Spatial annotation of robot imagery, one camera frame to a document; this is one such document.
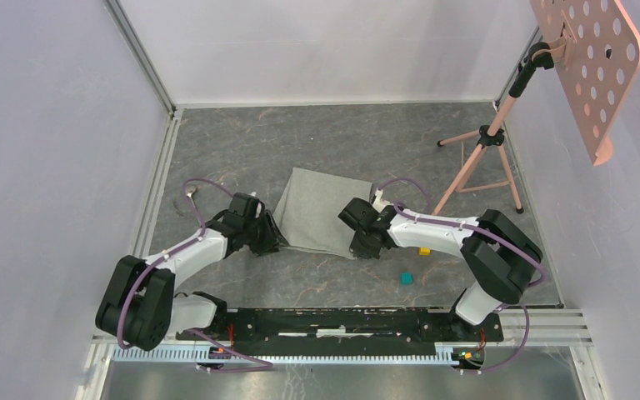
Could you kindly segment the grey cloth napkin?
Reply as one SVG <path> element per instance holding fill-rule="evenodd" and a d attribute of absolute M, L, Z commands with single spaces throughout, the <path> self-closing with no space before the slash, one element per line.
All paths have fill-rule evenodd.
<path fill-rule="evenodd" d="M 368 181 L 295 167 L 273 218 L 291 249 L 352 259 L 349 246 L 354 231 L 338 214 L 354 198 L 369 199 L 372 186 Z"/>

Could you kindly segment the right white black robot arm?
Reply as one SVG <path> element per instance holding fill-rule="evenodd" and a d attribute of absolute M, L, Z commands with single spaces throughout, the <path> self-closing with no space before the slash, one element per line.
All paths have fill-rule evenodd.
<path fill-rule="evenodd" d="M 498 210 L 479 217 L 439 217 L 355 197 L 338 217 L 353 231 L 349 250 L 356 258 L 377 259 L 383 249 L 426 248 L 467 264 L 476 282 L 447 319 L 449 332 L 459 340 L 477 334 L 489 314 L 519 304 L 527 289 L 547 276 L 543 251 Z"/>

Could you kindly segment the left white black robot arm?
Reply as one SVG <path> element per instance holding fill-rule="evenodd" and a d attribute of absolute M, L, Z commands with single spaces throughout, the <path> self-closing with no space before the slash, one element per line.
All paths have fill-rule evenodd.
<path fill-rule="evenodd" d="M 208 339 L 228 330 L 226 303 L 205 294 L 176 297 L 179 287 L 205 267 L 247 248 L 257 256 L 288 245 L 265 204 L 237 192 L 189 238 L 144 258 L 118 260 L 95 317 L 97 329 L 122 349 L 154 349 L 169 334 L 197 328 Z"/>

